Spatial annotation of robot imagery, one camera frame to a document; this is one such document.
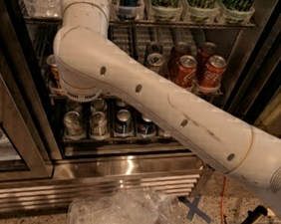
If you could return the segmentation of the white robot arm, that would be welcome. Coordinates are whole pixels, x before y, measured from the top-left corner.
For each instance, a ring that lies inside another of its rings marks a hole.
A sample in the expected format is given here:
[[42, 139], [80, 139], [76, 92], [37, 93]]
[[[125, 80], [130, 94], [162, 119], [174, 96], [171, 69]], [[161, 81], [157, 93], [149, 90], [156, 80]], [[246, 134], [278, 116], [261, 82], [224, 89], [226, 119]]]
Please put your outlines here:
[[281, 220], [280, 138], [182, 89], [109, 41], [111, 0], [60, 2], [63, 26], [53, 51], [68, 98], [89, 102], [101, 92], [121, 98]]

